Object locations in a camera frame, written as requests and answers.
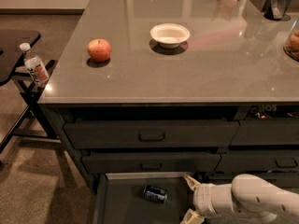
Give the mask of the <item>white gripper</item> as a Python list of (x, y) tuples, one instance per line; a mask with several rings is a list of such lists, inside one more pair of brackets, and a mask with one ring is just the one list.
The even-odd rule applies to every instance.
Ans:
[(199, 214), (189, 209), (179, 224), (203, 224), (205, 221), (203, 217), (232, 214), (234, 205), (231, 184), (201, 184), (189, 175), (184, 175), (183, 178), (189, 188), (194, 191), (193, 205)]

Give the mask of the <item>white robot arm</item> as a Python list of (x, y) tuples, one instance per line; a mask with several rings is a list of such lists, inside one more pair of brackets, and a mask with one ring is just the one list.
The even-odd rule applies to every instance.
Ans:
[(299, 222), (299, 195), (256, 175), (237, 175), (222, 185), (200, 183), (189, 175), (184, 179), (193, 191), (195, 209), (189, 209), (180, 224), (202, 224), (206, 218), (223, 215), (257, 223), (269, 223), (277, 216)]

